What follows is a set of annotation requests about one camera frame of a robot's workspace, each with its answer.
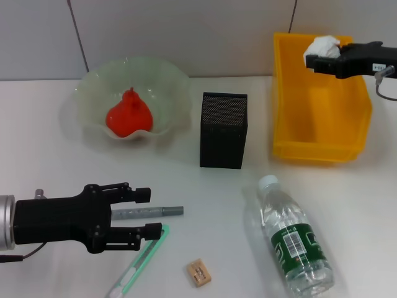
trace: red toy fruit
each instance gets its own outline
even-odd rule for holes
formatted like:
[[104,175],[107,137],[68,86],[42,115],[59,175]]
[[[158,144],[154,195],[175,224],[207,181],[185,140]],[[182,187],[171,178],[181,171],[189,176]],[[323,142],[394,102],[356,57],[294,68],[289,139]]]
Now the red toy fruit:
[[131,88],[125,91],[122,100],[109,110],[106,125],[118,137],[124,138],[137,130],[150,131],[153,117],[148,106]]

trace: silver pen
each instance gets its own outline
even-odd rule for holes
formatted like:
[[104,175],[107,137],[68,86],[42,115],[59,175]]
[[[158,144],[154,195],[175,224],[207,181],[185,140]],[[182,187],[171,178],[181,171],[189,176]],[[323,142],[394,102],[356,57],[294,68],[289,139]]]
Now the silver pen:
[[112,220],[148,219],[152,217],[182,215],[183,213],[183,206],[117,209],[112,210]]

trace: gray wall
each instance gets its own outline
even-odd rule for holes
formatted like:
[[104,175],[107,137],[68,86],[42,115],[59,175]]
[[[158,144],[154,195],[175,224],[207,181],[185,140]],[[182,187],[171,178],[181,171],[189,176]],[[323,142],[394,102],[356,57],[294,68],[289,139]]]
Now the gray wall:
[[397,0],[298,0],[293,32],[351,35],[397,47]]
[[[294,0],[71,0],[90,68],[129,55],[167,58],[191,76],[270,74],[274,32]],[[298,0],[296,33],[397,47],[396,0]],[[80,78],[66,0],[0,0],[0,79]]]
[[293,0],[72,1],[90,68],[114,58],[167,58],[190,76],[269,73],[272,35]]
[[66,0],[0,0],[0,80],[85,72]]

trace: bottle cap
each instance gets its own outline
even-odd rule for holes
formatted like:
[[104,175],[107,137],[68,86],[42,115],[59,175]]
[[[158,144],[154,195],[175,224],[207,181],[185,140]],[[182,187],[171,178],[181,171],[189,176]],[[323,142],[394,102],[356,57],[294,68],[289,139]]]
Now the bottle cap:
[[264,177],[262,177],[262,178],[259,180],[259,183],[258,183],[259,189],[262,190],[262,189],[264,189],[266,186],[268,186],[268,185],[270,185],[270,184],[273,184],[273,183],[279,183],[279,180],[277,179],[276,176],[274,176],[274,175],[267,175],[267,176],[264,176]]

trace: green bottle label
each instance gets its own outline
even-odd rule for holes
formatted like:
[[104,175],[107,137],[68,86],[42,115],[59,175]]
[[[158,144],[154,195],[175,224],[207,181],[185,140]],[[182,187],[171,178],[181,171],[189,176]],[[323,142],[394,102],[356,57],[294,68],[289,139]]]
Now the green bottle label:
[[299,223],[283,228],[273,235],[271,241],[284,274],[312,261],[326,260],[308,224]]

